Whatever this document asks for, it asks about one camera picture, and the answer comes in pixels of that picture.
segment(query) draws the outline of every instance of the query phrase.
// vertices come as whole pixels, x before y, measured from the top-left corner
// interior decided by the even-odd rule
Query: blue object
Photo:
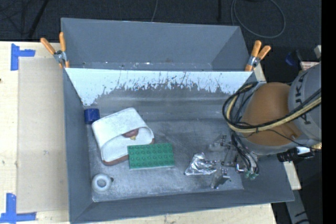
[[[0,223],[16,224],[17,221],[32,221],[36,218],[36,212],[27,214],[16,213],[16,195],[6,194],[6,212],[0,216]]]
[[[84,120],[86,124],[92,124],[94,121],[100,119],[99,109],[85,109]]]
[[[33,57],[35,50],[20,50],[20,47],[12,43],[12,57],[10,63],[10,70],[19,69],[19,57]]]

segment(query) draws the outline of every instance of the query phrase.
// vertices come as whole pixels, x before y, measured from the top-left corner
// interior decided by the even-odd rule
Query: bin floor
[[[121,200],[149,196],[165,196],[185,193],[243,189],[241,176],[233,167],[227,168],[230,180],[211,189],[213,175],[186,176],[192,157],[203,152],[208,160],[221,159],[225,151],[210,151],[219,137],[229,134],[224,119],[194,119],[171,121],[147,121],[153,130],[155,143],[171,143],[174,167],[130,170],[129,161],[106,166],[101,161],[99,149],[91,127],[88,126],[91,176],[104,173],[114,179],[112,187],[103,194],[92,191],[95,202]]]

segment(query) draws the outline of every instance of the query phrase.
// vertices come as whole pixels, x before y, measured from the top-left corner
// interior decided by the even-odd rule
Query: gray metal frame
[[[236,26],[62,18],[61,30],[71,67],[243,71],[249,58]],[[256,81],[254,74],[250,80]],[[240,189],[94,202],[85,107],[65,71],[63,81],[71,223],[293,200],[282,163],[276,156],[265,156],[259,160],[260,175],[255,180],[242,178]]]

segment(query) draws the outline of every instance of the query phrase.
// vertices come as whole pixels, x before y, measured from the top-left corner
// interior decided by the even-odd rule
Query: tape roll
[[[91,185],[95,192],[104,193],[111,188],[112,180],[106,174],[97,174],[93,177]]]

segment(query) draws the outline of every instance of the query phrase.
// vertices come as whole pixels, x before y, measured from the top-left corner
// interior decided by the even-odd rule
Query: green lego brick
[[[175,165],[170,143],[127,147],[130,169],[172,167]]]

